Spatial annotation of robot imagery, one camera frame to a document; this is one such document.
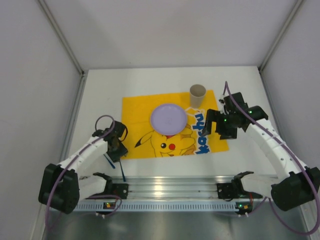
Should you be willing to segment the blue metallic fork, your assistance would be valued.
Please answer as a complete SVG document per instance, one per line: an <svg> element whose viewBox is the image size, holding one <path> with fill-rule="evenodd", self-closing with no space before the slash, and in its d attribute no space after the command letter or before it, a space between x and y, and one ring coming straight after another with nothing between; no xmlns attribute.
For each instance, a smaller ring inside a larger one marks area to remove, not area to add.
<svg viewBox="0 0 320 240"><path fill-rule="evenodd" d="M108 158L108 156L106 154L103 155L105 157L105 159L108 161L108 163L110 164L110 166L115 169L115 165L113 164L113 162Z"/></svg>

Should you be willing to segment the blue metallic spoon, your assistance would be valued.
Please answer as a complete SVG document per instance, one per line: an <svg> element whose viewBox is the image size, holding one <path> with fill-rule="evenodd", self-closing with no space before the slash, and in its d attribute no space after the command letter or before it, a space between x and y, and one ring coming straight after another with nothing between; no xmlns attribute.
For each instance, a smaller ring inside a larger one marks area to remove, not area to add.
<svg viewBox="0 0 320 240"><path fill-rule="evenodd" d="M122 165L121 160L119 160L119 165L120 165L120 170L121 170L122 180L123 180L123 182L124 182L124 183L126 183L126 182L127 182L127 180L126 180L126 176L125 176L125 173L124 173L124 169L123 169L123 165Z"/></svg>

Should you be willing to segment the beige paper cup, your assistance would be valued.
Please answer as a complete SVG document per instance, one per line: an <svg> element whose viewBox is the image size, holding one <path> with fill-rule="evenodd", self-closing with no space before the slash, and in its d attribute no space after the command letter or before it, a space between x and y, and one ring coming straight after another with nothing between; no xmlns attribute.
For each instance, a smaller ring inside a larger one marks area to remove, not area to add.
<svg viewBox="0 0 320 240"><path fill-rule="evenodd" d="M206 88L201 84L194 84L189 89L189 101L192 108L199 108L207 93Z"/></svg>

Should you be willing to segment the purple plastic plate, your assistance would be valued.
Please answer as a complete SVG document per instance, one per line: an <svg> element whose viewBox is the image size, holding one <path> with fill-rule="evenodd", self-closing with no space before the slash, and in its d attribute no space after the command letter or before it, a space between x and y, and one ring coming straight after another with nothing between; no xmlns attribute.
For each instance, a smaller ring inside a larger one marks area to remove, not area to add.
<svg viewBox="0 0 320 240"><path fill-rule="evenodd" d="M150 115L150 124L159 134L171 136L179 134L187 125L185 110L177 104L164 103L157 106Z"/></svg>

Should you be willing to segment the yellow pikachu cloth placemat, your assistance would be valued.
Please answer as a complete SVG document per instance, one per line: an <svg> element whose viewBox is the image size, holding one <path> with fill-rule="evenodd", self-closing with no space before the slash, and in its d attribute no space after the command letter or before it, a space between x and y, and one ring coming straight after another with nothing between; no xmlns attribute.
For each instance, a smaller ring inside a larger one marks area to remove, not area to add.
<svg viewBox="0 0 320 240"><path fill-rule="evenodd" d="M187 124L181 133L161 135L152 128L151 114L162 104L176 104L185 110ZM212 90L206 92L200 108L190 107L187 92L123 98L121 122L128 129L128 135L123 139L123 144L128 149L126 158L162 158L228 151L227 141L221 140L217 133L201 135L207 110L217 108Z"/></svg>

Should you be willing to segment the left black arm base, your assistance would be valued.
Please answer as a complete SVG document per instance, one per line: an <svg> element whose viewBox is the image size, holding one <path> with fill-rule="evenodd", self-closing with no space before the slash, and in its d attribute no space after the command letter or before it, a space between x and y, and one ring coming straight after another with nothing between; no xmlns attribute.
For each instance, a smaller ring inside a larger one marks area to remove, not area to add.
<svg viewBox="0 0 320 240"><path fill-rule="evenodd" d="M129 184L126 182L116 183L112 177L96 172L89 178L83 179L84 185L81 187L80 196L83 199L127 199Z"/></svg>

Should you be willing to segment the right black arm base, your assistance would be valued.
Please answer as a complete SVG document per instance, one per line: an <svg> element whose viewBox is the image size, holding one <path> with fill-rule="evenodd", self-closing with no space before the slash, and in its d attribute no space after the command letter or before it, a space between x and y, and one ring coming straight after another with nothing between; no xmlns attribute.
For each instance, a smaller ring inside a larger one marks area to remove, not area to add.
<svg viewBox="0 0 320 240"><path fill-rule="evenodd" d="M233 199L246 199L250 197L253 197L253 199L262 199L263 196L258 193L245 191L241 183L241 179L244 176L247 176L253 173L254 173L253 171L241 172L235 175L231 180L231 182L217 183L216 186L217 186L218 198L225 200L227 202L230 202Z"/></svg>

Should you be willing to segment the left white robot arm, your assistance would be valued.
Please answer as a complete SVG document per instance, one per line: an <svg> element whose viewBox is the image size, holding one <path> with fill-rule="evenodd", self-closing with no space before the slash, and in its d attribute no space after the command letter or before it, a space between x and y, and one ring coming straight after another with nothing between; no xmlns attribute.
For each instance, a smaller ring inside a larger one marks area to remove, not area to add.
<svg viewBox="0 0 320 240"><path fill-rule="evenodd" d="M61 213L70 214L85 199L114 198L126 199L129 185L113 183L110 176L95 172L85 175L100 157L112 165L128 154L123 140L128 128L119 121L110 127L96 129L88 142L66 160L45 169L39 190L38 201Z"/></svg>

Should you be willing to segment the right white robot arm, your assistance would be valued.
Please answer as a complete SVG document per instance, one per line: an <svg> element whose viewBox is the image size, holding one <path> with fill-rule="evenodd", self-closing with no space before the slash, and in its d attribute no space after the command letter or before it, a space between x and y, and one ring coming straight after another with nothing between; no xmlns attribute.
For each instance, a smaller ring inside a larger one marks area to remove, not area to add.
<svg viewBox="0 0 320 240"><path fill-rule="evenodd" d="M258 105L249 107L240 92L220 99L221 111L208 109L202 135L212 132L212 123L220 139L236 139L242 129L261 149L275 170L277 178L246 171L231 181L237 195L255 193L273 200L282 211L320 199L320 170L299 160L280 138L266 112Z"/></svg>

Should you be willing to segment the aluminium mounting rail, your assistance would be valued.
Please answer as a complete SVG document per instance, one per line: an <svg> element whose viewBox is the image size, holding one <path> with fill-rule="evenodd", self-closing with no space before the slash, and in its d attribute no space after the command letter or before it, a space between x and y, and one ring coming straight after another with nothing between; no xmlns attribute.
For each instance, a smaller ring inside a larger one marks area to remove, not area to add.
<svg viewBox="0 0 320 240"><path fill-rule="evenodd" d="M42 179L38 201L50 207L61 208L68 205L76 205L83 199L81 187L83 179L92 175L76 177L65 174L61 179L57 176L45 176ZM120 177L112 177L115 183L124 183ZM171 178L151 177L132 178L129 184L126 200L177 200L177 199L216 199L218 198L217 183L230 183L231 179L225 176L200 177L200 178Z"/></svg>

